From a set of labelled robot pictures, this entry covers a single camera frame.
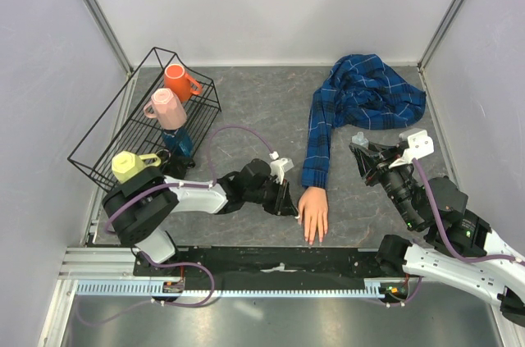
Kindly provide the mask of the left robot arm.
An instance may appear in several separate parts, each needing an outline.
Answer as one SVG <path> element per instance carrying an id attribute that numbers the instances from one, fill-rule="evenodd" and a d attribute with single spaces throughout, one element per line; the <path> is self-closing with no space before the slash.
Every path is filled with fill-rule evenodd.
<path id="1" fill-rule="evenodd" d="M 286 172 L 294 164 L 289 158 L 265 162 L 255 158 L 241 171 L 217 181 L 179 180 L 162 174 L 158 167 L 146 167 L 103 198 L 108 216 L 107 230 L 121 245 L 137 248 L 163 276 L 180 266 L 176 245 L 160 225 L 174 212 L 228 214 L 246 203 L 255 203 L 275 216 L 297 217 Z"/>

